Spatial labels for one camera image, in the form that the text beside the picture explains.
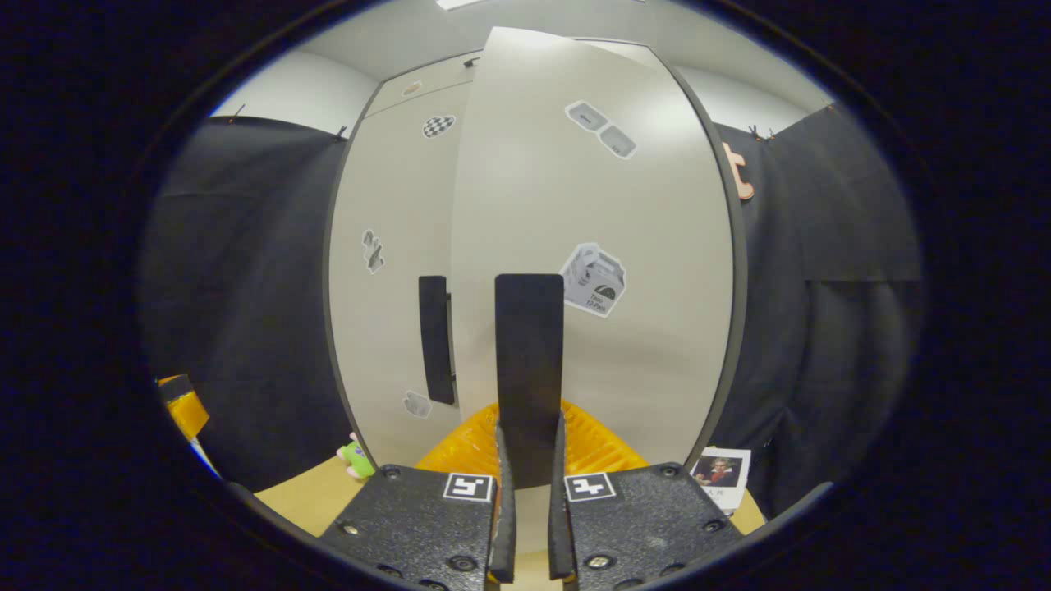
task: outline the green plush toy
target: green plush toy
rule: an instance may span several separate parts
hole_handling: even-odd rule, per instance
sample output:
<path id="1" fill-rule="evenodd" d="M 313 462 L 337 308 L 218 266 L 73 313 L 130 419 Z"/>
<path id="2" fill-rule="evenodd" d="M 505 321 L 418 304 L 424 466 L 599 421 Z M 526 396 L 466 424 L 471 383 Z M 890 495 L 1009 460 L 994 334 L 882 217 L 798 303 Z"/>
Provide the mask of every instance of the green plush toy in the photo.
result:
<path id="1" fill-rule="evenodd" d="M 347 462 L 347 473 L 358 480 L 365 480 L 376 473 L 369 457 L 365 455 L 362 444 L 357 443 L 357 433 L 350 434 L 350 445 L 346 445 L 335 450 L 335 456 Z"/>

